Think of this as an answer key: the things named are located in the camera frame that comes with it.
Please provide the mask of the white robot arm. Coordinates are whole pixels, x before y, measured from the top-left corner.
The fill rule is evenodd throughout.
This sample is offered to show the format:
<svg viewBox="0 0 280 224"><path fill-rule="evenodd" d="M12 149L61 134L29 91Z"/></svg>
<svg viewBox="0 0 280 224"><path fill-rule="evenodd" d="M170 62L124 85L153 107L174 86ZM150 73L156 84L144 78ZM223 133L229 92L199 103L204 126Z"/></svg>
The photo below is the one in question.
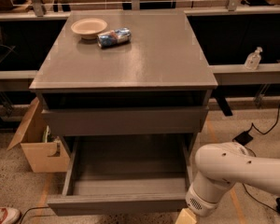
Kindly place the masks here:
<svg viewBox="0 0 280 224"><path fill-rule="evenodd" d="M280 159L253 157L244 146L228 142L200 147L194 160L197 174L185 200L196 216L210 216L236 183L280 197Z"/></svg>

